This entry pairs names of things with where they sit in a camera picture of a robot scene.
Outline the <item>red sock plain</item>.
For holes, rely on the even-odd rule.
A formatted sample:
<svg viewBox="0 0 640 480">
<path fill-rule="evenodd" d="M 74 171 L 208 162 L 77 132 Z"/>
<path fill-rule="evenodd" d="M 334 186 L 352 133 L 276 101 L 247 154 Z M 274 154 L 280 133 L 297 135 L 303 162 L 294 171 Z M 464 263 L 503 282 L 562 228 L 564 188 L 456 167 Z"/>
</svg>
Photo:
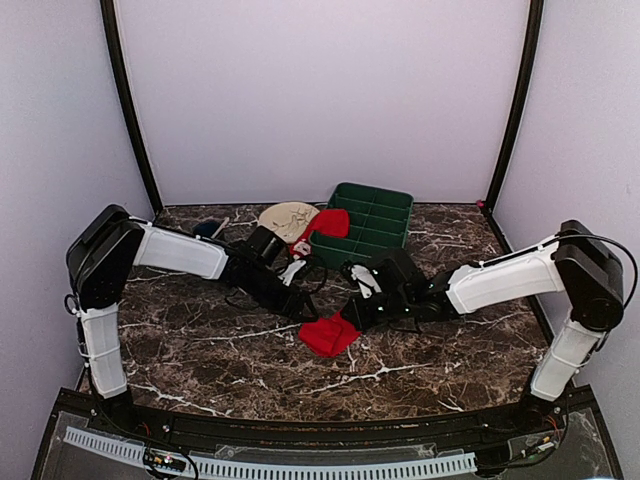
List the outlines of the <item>red sock plain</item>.
<svg viewBox="0 0 640 480">
<path fill-rule="evenodd" d="M 329 318 L 319 318 L 305 323 L 299 331 L 299 339 L 316 355 L 324 358 L 343 353 L 361 335 L 356 327 L 340 312 Z"/>
</svg>

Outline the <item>green divided plastic organizer tray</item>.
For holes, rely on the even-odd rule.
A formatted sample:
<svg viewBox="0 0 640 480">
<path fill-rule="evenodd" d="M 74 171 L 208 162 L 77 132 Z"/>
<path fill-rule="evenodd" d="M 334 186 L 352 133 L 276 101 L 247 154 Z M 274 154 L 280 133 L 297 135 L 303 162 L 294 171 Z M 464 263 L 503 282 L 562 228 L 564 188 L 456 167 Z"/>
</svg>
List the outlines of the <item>green divided plastic organizer tray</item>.
<svg viewBox="0 0 640 480">
<path fill-rule="evenodd" d="M 310 236 L 312 252 L 323 258 L 328 268 L 338 270 L 345 261 L 364 263 L 383 250 L 403 248 L 413 202 L 405 192 L 342 182 L 327 207 L 348 212 L 348 234 L 338 238 L 314 232 Z"/>
</svg>

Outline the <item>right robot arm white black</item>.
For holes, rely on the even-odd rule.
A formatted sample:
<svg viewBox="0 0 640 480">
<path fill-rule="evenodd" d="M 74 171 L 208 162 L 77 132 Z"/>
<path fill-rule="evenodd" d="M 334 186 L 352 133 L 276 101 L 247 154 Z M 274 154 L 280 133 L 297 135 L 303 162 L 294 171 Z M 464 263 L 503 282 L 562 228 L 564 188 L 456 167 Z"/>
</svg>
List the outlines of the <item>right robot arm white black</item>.
<svg viewBox="0 0 640 480">
<path fill-rule="evenodd" d="M 613 244 L 569 220 L 555 235 L 528 248 L 431 278 L 404 249 L 387 250 L 365 264 L 343 266 L 344 276 L 360 291 L 340 315 L 364 332 L 405 318 L 446 322 L 519 298 L 566 293 L 568 316 L 510 413 L 511 426 L 530 434 L 547 420 L 567 384 L 623 319 L 623 266 L 610 249 Z"/>
</svg>

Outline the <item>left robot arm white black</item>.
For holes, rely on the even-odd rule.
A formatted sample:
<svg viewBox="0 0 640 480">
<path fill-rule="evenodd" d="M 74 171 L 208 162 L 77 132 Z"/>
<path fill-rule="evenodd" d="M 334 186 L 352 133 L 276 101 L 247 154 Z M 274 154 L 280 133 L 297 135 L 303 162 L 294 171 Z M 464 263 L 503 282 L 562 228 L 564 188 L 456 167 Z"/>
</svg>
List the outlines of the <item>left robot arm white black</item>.
<svg viewBox="0 0 640 480">
<path fill-rule="evenodd" d="M 128 390 L 120 352 L 118 313 L 124 288 L 135 267 L 189 274 L 221 282 L 248 294 L 268 312 L 295 322 L 317 320 L 312 294 L 294 285 L 305 267 L 295 261 L 278 273 L 272 265 L 285 243 L 264 226 L 249 237 L 226 243 L 186 234 L 107 206 L 66 253 L 70 293 L 67 311 L 77 320 L 81 356 L 96 393 L 108 400 L 101 417 L 120 436 L 141 427 L 140 412 L 119 398 Z"/>
</svg>

